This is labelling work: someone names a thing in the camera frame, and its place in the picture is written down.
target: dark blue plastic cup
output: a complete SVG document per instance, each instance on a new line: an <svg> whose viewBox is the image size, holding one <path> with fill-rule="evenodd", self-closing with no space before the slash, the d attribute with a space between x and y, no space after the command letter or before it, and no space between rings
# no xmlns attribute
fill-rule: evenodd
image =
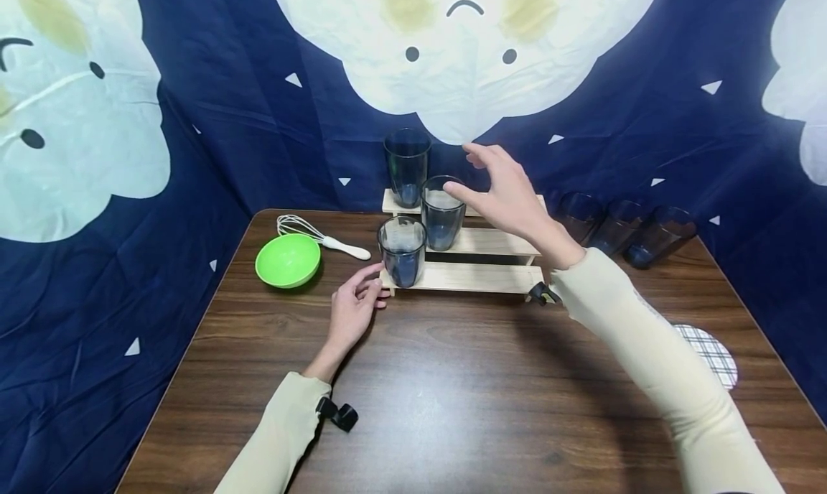
<svg viewBox="0 0 827 494"><path fill-rule="evenodd" d="M442 175L428 178L422 186L422 222L425 232L428 233L428 246L435 251L446 251L451 248L462 228L466 213L464 202L448 195L442 189L448 182L462 184L459 178Z"/></svg>
<svg viewBox="0 0 827 494"><path fill-rule="evenodd" d="M623 251L629 245L637 229L643 224L646 212L636 202L614 200L606 209L606 218L589 239L589 247L597 248L608 256Z"/></svg>
<svg viewBox="0 0 827 494"><path fill-rule="evenodd" d="M430 135L418 129L403 128L385 139L393 201L405 209L419 206L419 189L428 179L430 151Z"/></svg>
<svg viewBox="0 0 827 494"><path fill-rule="evenodd" d="M376 231L385 270L397 287L412 287L425 266L426 232L422 223L408 216L396 216Z"/></svg>
<svg viewBox="0 0 827 494"><path fill-rule="evenodd" d="M587 194L570 192L560 199L554 217L566 228L571 238L583 244L602 220L603 205Z"/></svg>
<svg viewBox="0 0 827 494"><path fill-rule="evenodd" d="M632 239L624 257L636 269L646 270L682 247L696 233L690 213L677 207L658 207Z"/></svg>

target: green bowl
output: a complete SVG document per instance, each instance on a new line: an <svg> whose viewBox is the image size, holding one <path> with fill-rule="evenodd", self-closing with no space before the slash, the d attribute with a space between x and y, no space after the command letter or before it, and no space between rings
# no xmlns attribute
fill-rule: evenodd
<svg viewBox="0 0 827 494"><path fill-rule="evenodd" d="M273 287L304 285L319 269L322 251L306 235L289 233L263 245L256 257L256 275Z"/></svg>

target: wooden table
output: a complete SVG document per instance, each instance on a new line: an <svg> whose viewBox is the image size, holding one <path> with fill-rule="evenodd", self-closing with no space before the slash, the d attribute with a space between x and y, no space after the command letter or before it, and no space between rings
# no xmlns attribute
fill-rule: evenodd
<svg viewBox="0 0 827 494"><path fill-rule="evenodd" d="M322 250L297 292L263 285L257 251L276 237L252 221L119 492L211 493L279 381L327 332L331 293L363 262ZM376 253L386 215L300 212ZM630 272L673 323L733 353L732 395L780 481L827 489L827 433L703 245ZM597 339L559 306L516 296L399 292L339 376L333 399L359 411L331 423L294 478L297 493L679 493L677 463L648 400Z"/></svg>

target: person's right hand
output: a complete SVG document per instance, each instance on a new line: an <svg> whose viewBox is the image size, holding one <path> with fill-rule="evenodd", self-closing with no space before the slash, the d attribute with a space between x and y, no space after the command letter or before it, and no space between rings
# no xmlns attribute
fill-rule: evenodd
<svg viewBox="0 0 827 494"><path fill-rule="evenodd" d="M445 192L465 202L501 231L532 243L555 269L569 269L583 259L583 248L566 229L548 216L523 167L500 146L466 144L467 160L478 169L488 169L491 190L475 192L448 182Z"/></svg>

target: finger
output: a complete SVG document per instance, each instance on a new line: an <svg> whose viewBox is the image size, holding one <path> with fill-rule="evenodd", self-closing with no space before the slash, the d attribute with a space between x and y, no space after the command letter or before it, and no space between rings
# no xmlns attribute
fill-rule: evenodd
<svg viewBox="0 0 827 494"><path fill-rule="evenodd" d="M379 294L382 292L382 281L376 279L370 283L370 286L365 289L364 302L368 305L374 305Z"/></svg>
<svg viewBox="0 0 827 494"><path fill-rule="evenodd" d="M463 150L466 150L469 155L477 157L480 159L480 163L485 167L490 167L495 165L496 161L498 160L497 154L491 151L491 148L488 146L480 146L479 144L465 144L462 146Z"/></svg>
<svg viewBox="0 0 827 494"><path fill-rule="evenodd" d="M442 186L442 190L448 193L448 195L451 195L454 199L460 200L466 205L470 205L473 209L479 211L477 207L480 204L480 200L483 199L483 195L477 191L468 189L463 184L456 182L446 183Z"/></svg>
<svg viewBox="0 0 827 494"><path fill-rule="evenodd" d="M377 262L377 264L371 264L370 266L364 267L364 269L355 272L353 276L347 280L347 282L342 284L342 287L348 289L348 291L352 293L355 293L359 285L363 283L367 277L375 275L383 269L385 269L385 265L381 262Z"/></svg>
<svg viewBox="0 0 827 494"><path fill-rule="evenodd" d="M499 144L496 144L494 146L489 146L488 151L494 153L494 155L496 155L497 157L500 157L500 158L502 158L506 161L512 161L513 162L513 158L511 158L511 155L508 155L508 152L505 151L503 149L503 147Z"/></svg>
<svg viewBox="0 0 827 494"><path fill-rule="evenodd" d="M468 155L466 155L466 160L468 162L470 162L470 164L472 164L472 166L474 166L474 169L484 169L485 168L485 164L482 163L482 161L480 160L480 158L477 155L468 154Z"/></svg>
<svg viewBox="0 0 827 494"><path fill-rule="evenodd" d="M367 289L370 287L371 282L372 281L365 281L359 285L359 287L357 288L357 298L359 300L365 298L365 293L367 292ZM379 292L379 298L388 298L390 296L390 289L382 289L382 291Z"/></svg>

